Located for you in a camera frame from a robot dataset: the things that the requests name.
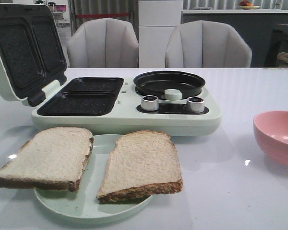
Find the bread slice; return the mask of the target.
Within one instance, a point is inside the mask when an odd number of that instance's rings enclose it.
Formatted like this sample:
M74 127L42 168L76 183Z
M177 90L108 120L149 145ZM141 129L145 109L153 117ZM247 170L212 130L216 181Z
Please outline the bread slice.
M101 203L114 203L182 190L178 152L170 135L141 130L118 138L96 196Z
M92 132L85 128L43 130L0 169L0 187L77 192L93 142Z

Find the mint green sandwich maker lid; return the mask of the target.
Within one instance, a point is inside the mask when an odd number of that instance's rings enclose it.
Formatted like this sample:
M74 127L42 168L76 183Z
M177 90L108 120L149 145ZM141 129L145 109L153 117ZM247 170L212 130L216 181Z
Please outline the mint green sandwich maker lid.
M63 85L66 59L46 5L0 3L0 95L37 106L43 88Z

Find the pink plastic bowl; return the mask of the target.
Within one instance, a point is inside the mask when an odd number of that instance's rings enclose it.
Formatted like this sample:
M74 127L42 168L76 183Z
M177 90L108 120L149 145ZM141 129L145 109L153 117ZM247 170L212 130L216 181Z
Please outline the pink plastic bowl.
M288 166L288 111L266 111L253 118L254 137L271 159Z

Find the mint green breakfast maker base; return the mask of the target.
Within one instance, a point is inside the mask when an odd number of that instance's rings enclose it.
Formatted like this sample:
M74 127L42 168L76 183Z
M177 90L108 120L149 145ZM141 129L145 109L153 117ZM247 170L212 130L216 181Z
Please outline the mint green breakfast maker base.
M32 112L39 129L83 127L98 134L128 134L139 130L168 133L171 136L212 134L221 123L221 110L208 89L199 97L204 111L189 112L186 100L160 101L155 112L141 109L142 96L132 78L79 77L57 87Z

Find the silver control knob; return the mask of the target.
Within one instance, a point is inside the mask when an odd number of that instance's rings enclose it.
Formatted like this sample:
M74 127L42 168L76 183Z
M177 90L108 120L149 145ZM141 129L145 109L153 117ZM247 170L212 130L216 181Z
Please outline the silver control knob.
M141 99L141 108L145 111L156 111L159 109L159 98L155 95L146 95Z
M202 113L205 109L204 99L200 97L188 97L186 107L189 112Z

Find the black round frying pan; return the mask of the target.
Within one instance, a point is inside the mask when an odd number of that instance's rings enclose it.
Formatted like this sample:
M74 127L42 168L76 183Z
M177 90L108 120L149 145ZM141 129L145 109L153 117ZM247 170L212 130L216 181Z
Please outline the black round frying pan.
M182 93L182 99L197 96L205 86L205 80L195 74L161 70L138 75L133 80L135 88L140 95L154 95L160 99L165 98L165 90L175 89Z

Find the right silver control knob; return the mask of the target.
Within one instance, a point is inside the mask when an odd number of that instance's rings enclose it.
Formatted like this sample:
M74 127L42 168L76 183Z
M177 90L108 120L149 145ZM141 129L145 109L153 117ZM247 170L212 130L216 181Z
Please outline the right silver control knob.
M188 97L186 107L189 112L202 113L205 109L204 99L200 97Z

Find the left grey upholstered chair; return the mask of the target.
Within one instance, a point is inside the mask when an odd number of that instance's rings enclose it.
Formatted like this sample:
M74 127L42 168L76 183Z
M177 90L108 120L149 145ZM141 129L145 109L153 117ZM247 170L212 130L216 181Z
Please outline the left grey upholstered chair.
M139 44L130 22L102 18L77 29L67 54L71 68L137 68Z

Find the grey upholstered chair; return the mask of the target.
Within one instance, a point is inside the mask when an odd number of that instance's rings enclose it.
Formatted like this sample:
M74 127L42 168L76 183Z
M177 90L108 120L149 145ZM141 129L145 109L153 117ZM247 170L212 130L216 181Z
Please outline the grey upholstered chair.
M231 25L212 21L183 23L172 31L166 68L248 68L252 50Z
M77 29L67 54L71 68L137 68L139 44L130 22L102 18Z

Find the right grey upholstered chair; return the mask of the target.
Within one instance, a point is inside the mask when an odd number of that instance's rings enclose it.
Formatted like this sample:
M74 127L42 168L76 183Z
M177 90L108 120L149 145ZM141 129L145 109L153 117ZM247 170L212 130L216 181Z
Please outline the right grey upholstered chair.
M172 31L166 68L248 68L252 50L231 25L212 21L183 23Z

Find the white refrigerator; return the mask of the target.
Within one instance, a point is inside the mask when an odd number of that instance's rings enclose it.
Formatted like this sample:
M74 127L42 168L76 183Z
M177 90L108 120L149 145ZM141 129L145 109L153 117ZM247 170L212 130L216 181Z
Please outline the white refrigerator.
M181 22L182 7L181 0L138 1L140 68L165 67L165 50Z

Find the mint green round plate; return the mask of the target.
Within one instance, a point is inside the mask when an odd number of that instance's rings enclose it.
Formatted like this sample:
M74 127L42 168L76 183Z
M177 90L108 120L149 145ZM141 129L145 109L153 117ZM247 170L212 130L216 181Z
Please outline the mint green round plate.
M36 189L34 193L39 202L56 217L88 224L114 222L146 207L151 196L111 204L101 204L96 197L104 179L109 154L119 138L118 134L95 135L92 154L78 192Z

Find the grey kitchen counter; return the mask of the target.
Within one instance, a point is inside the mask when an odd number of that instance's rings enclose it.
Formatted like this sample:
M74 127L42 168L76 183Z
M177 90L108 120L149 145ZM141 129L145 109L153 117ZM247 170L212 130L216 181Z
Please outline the grey kitchen counter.
M251 67L264 67L273 28L288 24L288 10L184 10L182 22L197 20L234 27L252 50Z

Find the fruit plate on counter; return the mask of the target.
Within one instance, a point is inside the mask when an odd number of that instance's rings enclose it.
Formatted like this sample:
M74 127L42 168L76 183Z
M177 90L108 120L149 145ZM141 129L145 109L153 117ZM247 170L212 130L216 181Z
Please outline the fruit plate on counter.
M242 0L239 3L239 7L243 10L255 10L260 8L260 6L255 6L248 0Z

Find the dark appliance at right edge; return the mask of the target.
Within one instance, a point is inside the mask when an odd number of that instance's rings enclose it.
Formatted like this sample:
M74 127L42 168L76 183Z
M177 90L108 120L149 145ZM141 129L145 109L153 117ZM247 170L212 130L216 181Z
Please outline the dark appliance at right edge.
M288 24L278 23L272 30L264 67L276 67L281 52L288 53Z

